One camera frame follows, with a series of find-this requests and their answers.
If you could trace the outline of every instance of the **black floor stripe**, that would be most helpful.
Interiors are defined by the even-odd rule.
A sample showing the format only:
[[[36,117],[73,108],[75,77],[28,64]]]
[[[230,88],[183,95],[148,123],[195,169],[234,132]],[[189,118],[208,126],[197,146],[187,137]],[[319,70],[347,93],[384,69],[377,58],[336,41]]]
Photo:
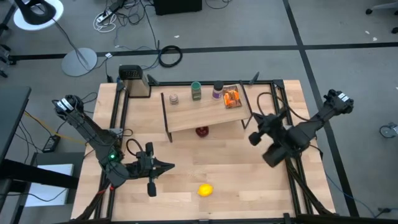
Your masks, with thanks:
[[[296,21],[295,21],[294,16],[293,16],[292,9],[290,8],[289,0],[283,0],[283,2],[284,2],[284,6],[285,6],[285,9],[286,9],[287,16],[289,18],[290,25],[292,26],[292,30],[293,30],[294,37],[295,37],[295,40],[297,42],[297,45],[299,47],[301,47],[300,50],[299,50],[300,51],[300,55],[301,55],[301,58],[303,60],[304,69],[305,69],[305,71],[307,73],[307,77],[308,77],[308,80],[310,82],[310,86],[311,86],[311,90],[312,90],[313,96],[315,98],[315,102],[317,104],[318,109],[320,109],[322,107],[321,94],[319,92],[319,88],[318,88],[317,82],[316,82],[315,77],[313,75],[312,68],[311,68],[310,62],[309,62],[308,57],[307,57],[307,53],[305,52],[305,48],[303,46],[303,42],[301,40],[301,36],[300,36],[300,33],[299,33],[299,28],[297,27]],[[341,161],[341,156],[340,156],[340,153],[338,151],[335,135],[333,133],[333,130],[332,130],[329,122],[327,122],[326,125],[325,125],[325,132],[326,132],[326,136],[328,138],[328,143],[329,143],[329,146],[330,146],[331,155],[333,157],[333,161],[334,161],[335,166],[336,166],[336,171],[337,171],[340,183],[341,183],[341,188],[342,188],[343,192],[345,192],[346,194],[352,196],[353,193],[351,191],[351,187],[349,186],[349,182],[348,182],[348,178],[347,178],[346,172],[344,170],[343,162]],[[358,217],[359,213],[358,213],[358,209],[356,208],[355,201],[352,198],[349,198],[347,196],[345,196],[345,200],[346,200],[346,203],[347,203],[349,214],[352,217]]]
[[[398,47],[398,42],[368,43],[368,44],[323,44],[304,45],[305,50],[332,50],[332,49],[366,49],[380,47]]]
[[[237,47],[203,47],[181,49],[184,54],[191,53],[212,53],[212,52],[241,52],[241,51],[262,51],[262,50],[298,50],[296,45],[275,45],[275,46],[237,46]],[[157,55],[155,50],[126,50],[118,52],[97,52],[97,56],[105,57],[111,53],[113,56],[135,56],[135,55]],[[165,54],[176,54],[172,50]],[[15,60],[42,60],[42,59],[60,59],[66,54],[42,54],[42,55],[13,55]]]
[[[333,49],[368,49],[398,47],[398,42],[369,43],[369,44],[321,44],[321,45],[270,45],[270,46],[236,46],[236,47],[202,47],[182,49],[185,54],[190,53],[215,53],[215,52],[242,52],[242,51],[267,51],[267,50],[333,50]],[[97,56],[105,57],[107,53],[114,56],[156,55],[155,50],[127,50],[119,52],[97,52]],[[13,55],[16,60],[43,60],[61,59],[66,54],[39,54],[39,55]]]
[[[6,14],[4,20],[2,21],[3,24],[5,24],[5,25],[8,24],[8,22],[10,21],[11,16],[13,15],[15,9],[16,9],[16,6],[15,6],[15,4],[13,4],[13,5],[10,7],[10,9],[8,10],[8,12],[7,12],[7,14]]]

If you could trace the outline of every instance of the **wooden shelf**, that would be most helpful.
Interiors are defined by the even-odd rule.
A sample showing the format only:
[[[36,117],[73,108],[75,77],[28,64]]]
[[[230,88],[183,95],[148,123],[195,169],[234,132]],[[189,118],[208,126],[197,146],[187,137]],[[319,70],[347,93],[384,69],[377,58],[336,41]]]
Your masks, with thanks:
[[[182,91],[164,92],[165,117],[169,132],[199,128],[213,124],[248,119],[251,116],[242,86],[237,84],[242,106],[226,109],[224,100],[212,98],[213,86],[201,87],[201,100],[193,101],[191,89],[186,86]],[[178,105],[171,105],[169,95],[178,95]]]

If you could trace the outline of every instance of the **green can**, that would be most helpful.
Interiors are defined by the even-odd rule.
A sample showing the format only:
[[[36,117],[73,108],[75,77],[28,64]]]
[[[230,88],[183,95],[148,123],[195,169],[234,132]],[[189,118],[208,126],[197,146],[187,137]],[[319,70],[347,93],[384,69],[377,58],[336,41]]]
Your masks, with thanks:
[[[201,99],[201,89],[200,88],[201,88],[200,82],[193,82],[191,84],[191,92],[192,92],[193,100]]]

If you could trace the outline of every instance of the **black box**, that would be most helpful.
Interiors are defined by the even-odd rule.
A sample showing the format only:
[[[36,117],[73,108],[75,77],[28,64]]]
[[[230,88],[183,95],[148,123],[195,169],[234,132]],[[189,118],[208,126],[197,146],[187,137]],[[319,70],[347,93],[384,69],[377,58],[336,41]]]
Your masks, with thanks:
[[[159,16],[181,12],[201,11],[202,0],[154,0],[156,14]]]

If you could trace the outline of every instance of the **wooden table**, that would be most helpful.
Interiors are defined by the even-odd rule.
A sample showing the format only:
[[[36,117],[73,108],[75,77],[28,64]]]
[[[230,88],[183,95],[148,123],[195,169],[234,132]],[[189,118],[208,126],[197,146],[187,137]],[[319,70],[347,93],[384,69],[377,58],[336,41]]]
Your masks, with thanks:
[[[300,82],[285,80],[289,105],[301,116],[309,118]],[[253,112],[258,113],[257,95],[271,91],[270,85],[245,85]],[[150,98],[129,100],[126,127],[134,131],[133,138],[142,145],[154,143],[156,158],[175,164],[175,168],[157,179],[157,196],[147,195],[147,178],[128,180],[116,190],[113,221],[143,220],[198,220],[232,218],[279,218],[283,213],[294,217],[294,207],[284,162],[269,167],[261,155],[271,144],[263,137],[257,146],[249,143],[248,136],[257,131],[254,120],[246,130],[240,121],[210,126],[205,139],[199,138],[194,129],[173,132],[171,143],[165,133],[160,93],[174,92],[181,86],[153,86]],[[102,84],[99,88],[94,121],[106,129],[111,119],[116,84]],[[123,99],[119,102],[121,114]],[[271,96],[261,96],[264,113],[275,113]],[[300,122],[293,116],[293,122]],[[130,148],[137,151],[135,144]],[[126,154],[124,163],[135,157]],[[308,186],[324,204],[334,211],[333,202],[323,171],[322,161],[316,149],[308,148],[302,154],[303,168]],[[83,162],[81,177],[73,206],[72,218],[79,216],[98,191],[101,169],[94,153]],[[209,197],[197,195],[199,186],[214,186]],[[106,214],[108,192],[104,196],[102,217]],[[300,197],[302,211],[305,211]]]

